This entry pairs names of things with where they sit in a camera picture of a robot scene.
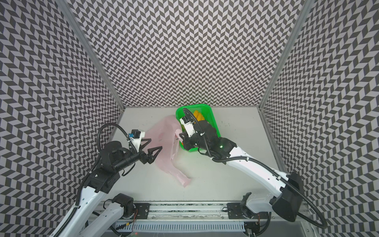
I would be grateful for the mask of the pink plastic bag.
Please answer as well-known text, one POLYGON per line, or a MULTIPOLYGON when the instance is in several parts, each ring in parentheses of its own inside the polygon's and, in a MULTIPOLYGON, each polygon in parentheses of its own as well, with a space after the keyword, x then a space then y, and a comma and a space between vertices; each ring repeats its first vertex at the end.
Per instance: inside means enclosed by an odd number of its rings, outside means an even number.
POLYGON ((145 137, 152 140, 146 148, 162 146, 162 151, 154 163, 161 171, 170 174, 183 187, 186 187, 191 180, 173 164, 173 160, 178 155, 179 143, 183 141, 179 136, 180 133, 182 133, 182 128, 176 117, 166 116, 146 132, 145 137))

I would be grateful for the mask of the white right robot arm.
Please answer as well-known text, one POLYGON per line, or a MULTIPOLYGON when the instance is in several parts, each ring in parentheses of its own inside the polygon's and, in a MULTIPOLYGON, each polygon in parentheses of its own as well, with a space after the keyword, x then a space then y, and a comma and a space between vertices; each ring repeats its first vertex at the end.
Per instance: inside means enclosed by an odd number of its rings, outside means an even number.
POLYGON ((243 151, 235 142, 220 137, 216 129, 207 121, 190 122, 180 119, 184 132, 180 133, 186 150, 203 149, 206 155, 229 165, 259 182, 269 191, 269 195, 246 194, 240 203, 245 217, 259 212, 275 212, 281 218, 295 222, 303 201, 304 182, 293 171, 287 174, 273 169, 243 151))

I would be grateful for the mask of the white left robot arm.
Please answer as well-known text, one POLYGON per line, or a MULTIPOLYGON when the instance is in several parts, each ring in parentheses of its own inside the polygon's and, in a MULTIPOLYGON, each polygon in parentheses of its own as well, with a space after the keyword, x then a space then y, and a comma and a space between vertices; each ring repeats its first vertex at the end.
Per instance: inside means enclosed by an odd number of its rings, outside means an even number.
POLYGON ((163 147, 154 147, 147 152, 133 154, 123 148, 119 141, 107 143, 100 151, 101 165, 87 175, 80 186, 77 199, 64 219, 53 231, 53 237, 100 237, 122 217, 136 216, 133 198, 118 194, 106 210, 86 226, 86 222, 98 204, 120 179, 120 171, 140 161, 152 164, 163 147))

